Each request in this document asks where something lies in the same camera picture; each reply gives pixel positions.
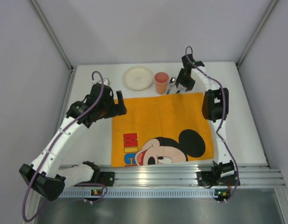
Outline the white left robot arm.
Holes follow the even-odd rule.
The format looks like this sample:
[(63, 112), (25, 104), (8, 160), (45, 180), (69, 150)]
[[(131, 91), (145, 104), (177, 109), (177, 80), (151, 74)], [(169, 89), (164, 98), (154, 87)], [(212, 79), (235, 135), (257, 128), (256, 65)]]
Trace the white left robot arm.
[(60, 170), (60, 166), (75, 141), (94, 122), (126, 113), (121, 91), (113, 92), (107, 85), (94, 84), (90, 94), (70, 106), (47, 147), (30, 164), (23, 164), (19, 173), (28, 186), (49, 201), (57, 199), (68, 187), (83, 182), (98, 184), (100, 168), (90, 161), (65, 170)]

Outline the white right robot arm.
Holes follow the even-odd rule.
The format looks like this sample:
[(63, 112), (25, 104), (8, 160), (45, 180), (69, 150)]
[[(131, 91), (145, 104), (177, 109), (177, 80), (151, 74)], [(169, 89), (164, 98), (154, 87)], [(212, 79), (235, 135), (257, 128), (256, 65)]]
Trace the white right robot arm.
[(238, 164), (232, 155), (226, 137), (226, 118), (229, 112), (229, 91), (215, 78), (206, 73), (202, 61), (193, 59), (192, 54), (182, 57), (183, 68), (176, 80), (179, 89), (190, 91), (194, 85), (204, 92), (202, 115), (208, 121), (213, 133), (215, 156), (210, 174), (199, 176), (199, 185), (205, 188), (240, 185)]

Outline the spoon with teal handle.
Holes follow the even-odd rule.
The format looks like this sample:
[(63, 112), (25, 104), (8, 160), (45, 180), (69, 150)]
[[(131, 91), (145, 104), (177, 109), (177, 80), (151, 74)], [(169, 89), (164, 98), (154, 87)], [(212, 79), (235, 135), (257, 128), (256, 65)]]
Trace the spoon with teal handle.
[(172, 87), (175, 85), (175, 82), (176, 82), (176, 77), (172, 77), (169, 81), (169, 86), (168, 86), (166, 94), (170, 93)]

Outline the pink plastic cup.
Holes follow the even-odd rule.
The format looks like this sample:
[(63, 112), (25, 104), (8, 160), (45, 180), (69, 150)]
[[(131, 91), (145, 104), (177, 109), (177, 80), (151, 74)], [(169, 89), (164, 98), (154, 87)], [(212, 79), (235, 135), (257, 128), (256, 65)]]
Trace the pink plastic cup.
[(158, 72), (154, 76), (156, 93), (159, 95), (165, 94), (169, 83), (169, 75), (165, 72)]

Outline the orange Mickey Mouse placemat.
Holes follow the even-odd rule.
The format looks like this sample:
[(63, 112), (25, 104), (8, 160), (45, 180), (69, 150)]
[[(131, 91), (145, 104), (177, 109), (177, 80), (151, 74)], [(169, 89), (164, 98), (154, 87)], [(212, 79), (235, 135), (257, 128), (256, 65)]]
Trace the orange Mickey Mouse placemat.
[(112, 120), (113, 167), (211, 160), (211, 127), (202, 115), (203, 93), (127, 98), (126, 115)]

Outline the cream round plate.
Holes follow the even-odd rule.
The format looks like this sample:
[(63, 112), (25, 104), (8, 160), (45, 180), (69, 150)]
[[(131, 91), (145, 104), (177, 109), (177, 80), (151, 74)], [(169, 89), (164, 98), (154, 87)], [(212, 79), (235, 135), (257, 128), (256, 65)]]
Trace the cream round plate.
[(148, 88), (154, 78), (154, 73), (144, 66), (133, 66), (125, 71), (123, 84), (131, 90), (141, 91)]

